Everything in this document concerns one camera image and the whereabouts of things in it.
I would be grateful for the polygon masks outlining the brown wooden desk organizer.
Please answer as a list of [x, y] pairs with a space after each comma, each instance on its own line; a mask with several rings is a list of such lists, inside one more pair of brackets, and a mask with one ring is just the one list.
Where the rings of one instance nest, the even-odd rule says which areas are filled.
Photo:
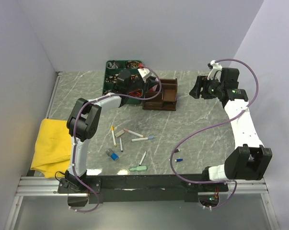
[[[142, 101], [142, 109], [144, 110], [164, 110], [175, 111], [177, 103], [178, 82], [177, 79], [160, 79], [161, 92], [151, 100]], [[155, 96], [159, 90], [155, 92], [145, 92], [144, 98], [151, 98]]]

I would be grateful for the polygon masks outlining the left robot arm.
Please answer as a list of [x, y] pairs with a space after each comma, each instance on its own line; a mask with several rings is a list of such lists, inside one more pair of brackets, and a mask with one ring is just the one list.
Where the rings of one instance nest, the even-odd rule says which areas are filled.
[[[147, 101], [156, 98], [161, 93], [162, 83], [158, 75], [152, 77], [148, 74], [146, 77], [146, 80], [141, 75], [133, 77], [129, 70], [124, 69], [119, 72], [112, 88], [103, 96], [92, 100], [79, 98], [76, 101], [67, 121], [72, 147], [70, 163], [65, 172], [65, 180], [75, 192], [80, 193], [89, 188], [86, 181], [87, 152], [90, 139], [97, 131], [100, 116], [111, 109], [125, 105], [129, 98]], [[146, 93], [154, 86], [157, 86], [159, 90], [149, 98], [145, 98], [144, 95], [139, 97], [131, 95], [137, 89]]]

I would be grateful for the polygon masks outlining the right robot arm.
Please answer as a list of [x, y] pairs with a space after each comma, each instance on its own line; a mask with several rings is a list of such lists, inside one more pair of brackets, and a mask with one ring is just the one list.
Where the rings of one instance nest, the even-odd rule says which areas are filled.
[[261, 180], [272, 159], [272, 150], [264, 147], [256, 133], [247, 93], [238, 87], [239, 70], [223, 68], [214, 73], [219, 78], [198, 76], [189, 94], [195, 99], [219, 99], [231, 121], [235, 150], [224, 164], [208, 168], [208, 175], [201, 179], [207, 191], [213, 190], [218, 181]]

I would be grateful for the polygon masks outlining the blue capped white pen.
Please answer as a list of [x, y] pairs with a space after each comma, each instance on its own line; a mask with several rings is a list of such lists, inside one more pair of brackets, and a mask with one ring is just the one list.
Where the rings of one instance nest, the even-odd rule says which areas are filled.
[[152, 139], [154, 139], [153, 136], [151, 136], [151, 137], [143, 137], [143, 138], [134, 138], [134, 139], [131, 140], [131, 142], [146, 141], [146, 140], [152, 140]]

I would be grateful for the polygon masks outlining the orange capped white pen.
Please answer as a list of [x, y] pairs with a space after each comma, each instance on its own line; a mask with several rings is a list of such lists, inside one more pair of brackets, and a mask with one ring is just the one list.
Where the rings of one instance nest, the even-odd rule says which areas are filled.
[[142, 134], [139, 134], [139, 133], [137, 133], [137, 132], [134, 132], [134, 131], [131, 131], [131, 130], [128, 130], [128, 129], [123, 129], [125, 132], [128, 132], [128, 133], [130, 133], [130, 134], [132, 134], [132, 135], [135, 135], [135, 136], [137, 136], [137, 137], [140, 137], [140, 138], [144, 138], [145, 136], [144, 135], [142, 135]]

